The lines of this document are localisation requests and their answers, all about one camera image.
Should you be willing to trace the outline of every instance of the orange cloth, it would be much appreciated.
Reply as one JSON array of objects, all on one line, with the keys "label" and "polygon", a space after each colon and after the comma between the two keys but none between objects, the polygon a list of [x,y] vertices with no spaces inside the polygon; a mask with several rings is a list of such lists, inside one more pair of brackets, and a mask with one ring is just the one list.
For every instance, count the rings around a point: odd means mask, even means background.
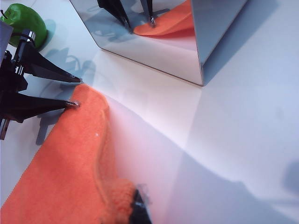
[{"label": "orange cloth", "polygon": [[129,223],[135,187],[119,179],[108,104],[85,84],[1,208],[1,224]]},{"label": "orange cloth", "polygon": [[158,36],[194,28],[191,2],[186,0],[174,9],[155,19],[156,26],[148,23],[135,27],[134,33],[141,36]]}]

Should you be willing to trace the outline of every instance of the microfiber towel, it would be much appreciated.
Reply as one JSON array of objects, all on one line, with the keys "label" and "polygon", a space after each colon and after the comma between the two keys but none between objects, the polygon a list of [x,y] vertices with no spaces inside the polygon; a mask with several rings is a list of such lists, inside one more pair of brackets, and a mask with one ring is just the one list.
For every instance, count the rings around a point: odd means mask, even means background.
[{"label": "microfiber towel", "polygon": [[1,224],[126,224],[135,187],[117,176],[103,95],[75,88],[67,109],[1,208]]},{"label": "microfiber towel", "polygon": [[134,33],[141,36],[160,36],[194,28],[191,2],[186,0],[167,13],[155,19],[156,26],[148,23],[134,28]]}]

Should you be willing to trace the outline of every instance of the mirror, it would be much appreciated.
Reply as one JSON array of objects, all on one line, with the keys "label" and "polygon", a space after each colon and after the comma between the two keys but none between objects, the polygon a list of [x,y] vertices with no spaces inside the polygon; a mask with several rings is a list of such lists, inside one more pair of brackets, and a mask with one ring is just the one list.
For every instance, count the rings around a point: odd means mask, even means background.
[{"label": "mirror", "polygon": [[100,48],[203,86],[203,64],[247,0],[70,1]]}]

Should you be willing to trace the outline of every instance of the white table surface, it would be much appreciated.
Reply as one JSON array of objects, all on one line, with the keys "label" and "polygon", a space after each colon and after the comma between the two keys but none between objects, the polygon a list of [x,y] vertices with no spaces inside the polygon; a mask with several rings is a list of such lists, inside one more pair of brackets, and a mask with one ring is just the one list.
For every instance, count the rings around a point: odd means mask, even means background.
[{"label": "white table surface", "polygon": [[[154,223],[299,223],[299,1],[250,0],[206,63],[203,88],[102,51],[68,0],[20,2],[46,21],[41,53],[107,96],[120,176],[146,192]],[[71,94],[26,77],[24,94]],[[1,205],[58,115],[11,122]]]}]

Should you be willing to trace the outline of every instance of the green fruit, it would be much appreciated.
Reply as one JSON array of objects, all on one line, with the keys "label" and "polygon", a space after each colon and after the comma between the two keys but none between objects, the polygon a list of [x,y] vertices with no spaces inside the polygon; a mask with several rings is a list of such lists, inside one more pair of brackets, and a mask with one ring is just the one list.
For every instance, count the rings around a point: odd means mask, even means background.
[{"label": "green fruit", "polygon": [[[30,29],[35,32],[36,48],[41,47],[47,37],[47,28],[40,15],[25,5],[15,3],[11,4],[5,11],[4,16],[0,20],[7,23],[14,28],[13,33],[21,33],[24,29]],[[9,43],[14,47],[19,44],[20,36],[13,36],[10,38]]]}]

